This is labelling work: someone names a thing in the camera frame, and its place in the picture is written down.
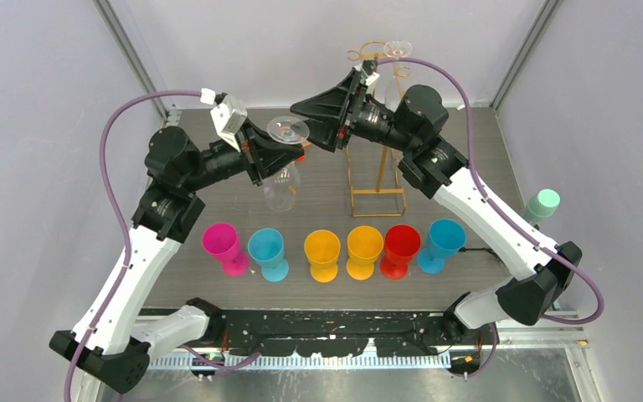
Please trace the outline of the clear wine glass front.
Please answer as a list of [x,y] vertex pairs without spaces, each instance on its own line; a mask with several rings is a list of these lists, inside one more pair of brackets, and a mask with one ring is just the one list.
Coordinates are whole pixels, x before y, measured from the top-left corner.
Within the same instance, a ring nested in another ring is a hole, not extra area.
[[[279,116],[267,124],[266,130],[276,142],[285,145],[307,145],[310,131],[301,119],[294,116]],[[296,201],[301,176],[294,157],[278,173],[263,181],[263,193],[268,207],[277,212],[292,209]]]

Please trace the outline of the clear wine glass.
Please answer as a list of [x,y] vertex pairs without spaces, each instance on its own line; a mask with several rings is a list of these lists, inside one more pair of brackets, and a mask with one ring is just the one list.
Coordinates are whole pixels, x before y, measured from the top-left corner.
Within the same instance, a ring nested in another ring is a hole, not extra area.
[[[267,124],[266,130],[276,142],[285,145],[307,145],[310,131],[301,119],[294,116],[279,116]],[[301,176],[294,157],[278,173],[263,181],[263,193],[268,207],[277,212],[292,209],[296,201]]]
[[392,77],[389,79],[384,90],[383,103],[395,111],[399,106],[405,92],[404,79],[409,77],[409,67],[401,65],[399,61],[410,56],[413,46],[408,41],[389,41],[383,46],[383,52],[390,60],[388,63],[392,68]]

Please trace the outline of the blue wine glass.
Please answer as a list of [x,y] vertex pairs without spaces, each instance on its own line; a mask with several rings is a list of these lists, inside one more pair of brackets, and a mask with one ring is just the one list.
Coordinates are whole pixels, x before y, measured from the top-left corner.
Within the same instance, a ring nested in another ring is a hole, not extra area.
[[290,268],[285,259],[285,241],[277,229],[257,230],[250,236],[247,248],[267,281],[280,282],[287,277]]
[[416,255],[419,268],[427,274],[439,274],[445,261],[466,244],[466,232],[452,219],[436,220],[429,228],[425,247]]

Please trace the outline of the pink plastic wine glass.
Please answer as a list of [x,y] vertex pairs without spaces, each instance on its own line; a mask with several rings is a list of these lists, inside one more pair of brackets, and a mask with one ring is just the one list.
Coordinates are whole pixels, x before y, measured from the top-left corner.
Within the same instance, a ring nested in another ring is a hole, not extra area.
[[211,224],[202,235],[202,247],[221,265],[228,276],[242,276],[249,269],[237,229],[229,223]]

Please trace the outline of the yellow wine glass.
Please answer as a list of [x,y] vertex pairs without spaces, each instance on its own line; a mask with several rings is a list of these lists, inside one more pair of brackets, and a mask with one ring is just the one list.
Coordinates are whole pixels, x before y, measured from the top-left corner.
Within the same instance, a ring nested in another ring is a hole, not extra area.
[[357,281],[369,279],[384,247],[383,236],[372,226],[358,226],[347,237],[347,273]]
[[328,283],[336,278],[341,242],[333,232],[326,229],[311,232],[305,239],[304,252],[315,281]]

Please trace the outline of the yellow wine glass front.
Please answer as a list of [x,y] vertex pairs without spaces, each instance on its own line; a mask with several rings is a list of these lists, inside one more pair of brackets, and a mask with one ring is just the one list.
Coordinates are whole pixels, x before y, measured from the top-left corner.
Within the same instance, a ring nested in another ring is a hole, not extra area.
[[347,237],[347,273],[357,281],[369,279],[384,247],[383,236],[372,226],[358,226]]

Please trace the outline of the red plastic wine glass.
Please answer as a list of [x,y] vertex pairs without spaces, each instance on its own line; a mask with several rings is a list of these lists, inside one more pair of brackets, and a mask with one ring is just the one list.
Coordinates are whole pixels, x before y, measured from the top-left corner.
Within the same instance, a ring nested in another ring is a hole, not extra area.
[[403,279],[409,263],[418,254],[422,245],[419,232],[412,226],[397,224],[388,229],[384,237],[381,273],[390,280]]

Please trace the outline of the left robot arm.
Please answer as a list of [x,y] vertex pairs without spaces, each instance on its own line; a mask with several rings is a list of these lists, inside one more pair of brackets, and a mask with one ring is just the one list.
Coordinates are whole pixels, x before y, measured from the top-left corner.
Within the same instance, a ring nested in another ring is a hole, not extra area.
[[293,117],[276,118],[265,129],[246,121],[231,142],[217,140],[205,150],[179,126],[155,132],[145,159],[152,181],[125,225],[122,255],[90,310],[74,328],[56,332],[50,348],[126,394],[152,360],[192,341],[216,345],[225,320],[218,307],[203,299],[190,299],[144,327],[136,327],[136,318],[203,212],[198,190],[239,173],[260,184],[302,157],[309,135],[310,127]]

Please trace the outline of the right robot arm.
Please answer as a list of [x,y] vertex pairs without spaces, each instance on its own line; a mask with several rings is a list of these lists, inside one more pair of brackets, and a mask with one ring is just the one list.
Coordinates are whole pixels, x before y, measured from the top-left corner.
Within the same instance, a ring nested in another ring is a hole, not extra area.
[[309,141],[327,151],[360,137],[402,152],[404,179],[467,224],[509,270],[506,281],[468,292],[445,310],[449,340],[467,343],[479,327],[506,318],[534,325],[574,278],[567,264],[580,261],[581,249],[539,233],[473,177],[468,158],[440,135],[449,112],[435,89],[412,85],[391,111],[370,94],[377,77],[354,70],[330,90],[294,103],[291,112],[306,118]]

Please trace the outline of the gold wine glass rack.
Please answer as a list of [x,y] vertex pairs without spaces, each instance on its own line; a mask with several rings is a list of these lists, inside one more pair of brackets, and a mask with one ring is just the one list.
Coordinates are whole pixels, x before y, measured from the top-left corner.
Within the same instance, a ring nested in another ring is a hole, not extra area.
[[[360,63],[387,57],[383,46],[389,41],[372,40],[347,51],[347,59]],[[399,218],[408,208],[405,189],[396,170],[398,152],[369,144],[350,145],[345,150],[353,218]]]

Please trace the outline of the mint green bottle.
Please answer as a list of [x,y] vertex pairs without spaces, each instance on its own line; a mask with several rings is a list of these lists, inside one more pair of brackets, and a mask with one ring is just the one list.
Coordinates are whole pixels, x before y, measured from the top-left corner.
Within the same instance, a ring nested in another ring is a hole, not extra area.
[[560,201],[558,192],[550,188],[542,189],[526,202],[522,218],[531,226],[538,225],[555,213]]

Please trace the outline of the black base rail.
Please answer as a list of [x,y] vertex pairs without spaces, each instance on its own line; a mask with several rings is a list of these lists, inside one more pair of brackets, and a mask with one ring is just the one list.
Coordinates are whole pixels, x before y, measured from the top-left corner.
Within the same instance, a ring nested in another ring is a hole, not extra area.
[[214,369],[368,368],[395,364],[450,369],[451,354],[483,348],[576,346],[578,326],[560,327],[560,312],[532,326],[511,318],[464,327],[448,312],[222,310],[194,298],[154,312],[87,315],[58,331],[52,350],[120,393],[130,391],[158,359],[189,348]]

